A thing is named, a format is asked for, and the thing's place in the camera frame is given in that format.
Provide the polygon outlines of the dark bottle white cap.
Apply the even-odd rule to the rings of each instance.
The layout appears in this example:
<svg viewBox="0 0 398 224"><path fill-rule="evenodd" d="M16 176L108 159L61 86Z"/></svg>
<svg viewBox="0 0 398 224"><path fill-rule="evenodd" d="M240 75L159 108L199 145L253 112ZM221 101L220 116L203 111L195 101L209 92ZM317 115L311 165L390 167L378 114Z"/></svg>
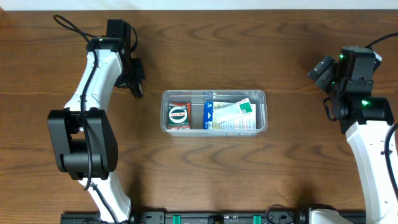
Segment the dark bottle white cap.
<svg viewBox="0 0 398 224"><path fill-rule="evenodd" d="M134 81L134 82L130 83L129 89L130 89L132 95L137 99L142 98L144 96L144 89L142 87L141 80Z"/></svg>

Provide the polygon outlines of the blue fever patch packet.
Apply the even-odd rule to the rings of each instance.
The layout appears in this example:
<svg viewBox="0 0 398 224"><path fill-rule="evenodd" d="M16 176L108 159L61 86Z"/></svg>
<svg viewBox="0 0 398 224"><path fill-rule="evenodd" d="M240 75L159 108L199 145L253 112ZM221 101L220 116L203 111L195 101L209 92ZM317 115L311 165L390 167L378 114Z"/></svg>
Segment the blue fever patch packet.
<svg viewBox="0 0 398 224"><path fill-rule="evenodd" d="M204 104L203 115L203 129L222 129L222 130L235 130L235 129L256 129L256 105L252 104L254 112L252 114L244 115L243 117L233 120L225 121L218 124L213 112L215 108L232 105L232 103L206 101Z"/></svg>

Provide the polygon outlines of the green white card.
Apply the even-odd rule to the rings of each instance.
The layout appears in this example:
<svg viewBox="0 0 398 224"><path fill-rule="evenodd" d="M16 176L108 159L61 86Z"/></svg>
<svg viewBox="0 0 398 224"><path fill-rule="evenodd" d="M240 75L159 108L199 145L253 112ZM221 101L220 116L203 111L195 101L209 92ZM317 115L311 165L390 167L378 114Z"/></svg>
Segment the green white card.
<svg viewBox="0 0 398 224"><path fill-rule="evenodd" d="M253 108L249 98L245 98L231 105L215 108L213 110L214 116L217 123L223 123L232 119L241 118L249 114L253 114L255 109Z"/></svg>

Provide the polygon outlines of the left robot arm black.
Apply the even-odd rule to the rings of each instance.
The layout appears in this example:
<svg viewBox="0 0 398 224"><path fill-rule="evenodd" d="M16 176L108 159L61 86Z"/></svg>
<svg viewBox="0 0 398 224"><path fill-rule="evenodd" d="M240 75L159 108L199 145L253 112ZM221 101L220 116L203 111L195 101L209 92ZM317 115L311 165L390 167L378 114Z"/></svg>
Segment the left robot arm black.
<svg viewBox="0 0 398 224"><path fill-rule="evenodd" d="M144 95L142 64L131 55L135 48L129 38L91 39L76 92L47 118L58 169L79 181L99 208L98 218L83 218L82 223L135 220L116 173L118 144L106 114L113 88L127 88L135 98Z"/></svg>

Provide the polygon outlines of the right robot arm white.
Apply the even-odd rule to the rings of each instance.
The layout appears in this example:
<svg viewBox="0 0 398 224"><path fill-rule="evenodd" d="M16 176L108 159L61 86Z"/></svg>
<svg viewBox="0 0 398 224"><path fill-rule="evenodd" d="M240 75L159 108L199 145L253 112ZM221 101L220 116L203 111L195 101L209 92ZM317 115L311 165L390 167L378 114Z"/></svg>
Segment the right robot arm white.
<svg viewBox="0 0 398 224"><path fill-rule="evenodd" d="M325 56L308 76L327 93L328 119L338 121L358 167L366 223L397 222L397 130L386 98L372 96L382 58L369 49Z"/></svg>

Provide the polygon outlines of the clear plastic container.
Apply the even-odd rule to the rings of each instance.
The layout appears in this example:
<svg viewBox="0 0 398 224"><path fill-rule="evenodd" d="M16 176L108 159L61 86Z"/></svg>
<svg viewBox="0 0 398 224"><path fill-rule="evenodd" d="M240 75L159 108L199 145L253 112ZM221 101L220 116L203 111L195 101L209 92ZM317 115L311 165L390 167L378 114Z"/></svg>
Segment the clear plastic container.
<svg viewBox="0 0 398 224"><path fill-rule="evenodd" d="M261 90L167 90L160 125L171 136L254 136L268 126Z"/></svg>

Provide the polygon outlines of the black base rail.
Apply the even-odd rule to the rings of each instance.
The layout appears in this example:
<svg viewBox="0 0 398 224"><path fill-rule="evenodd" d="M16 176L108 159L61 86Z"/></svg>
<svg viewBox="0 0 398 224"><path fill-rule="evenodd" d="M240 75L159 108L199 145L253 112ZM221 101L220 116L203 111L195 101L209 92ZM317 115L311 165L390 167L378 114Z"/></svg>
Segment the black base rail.
<svg viewBox="0 0 398 224"><path fill-rule="evenodd" d="M351 223L365 224L364 212L340 212L343 218ZM141 223L141 224L265 224L265 223L310 223L309 216L302 212L285 212L282 210L271 210L268 212L268 218L265 213L164 213L164 212L144 212L140 215L135 214L130 221L120 223ZM78 224L78 223L112 223L100 220L99 213L89 214L63 214L60 217L60 223Z"/></svg>

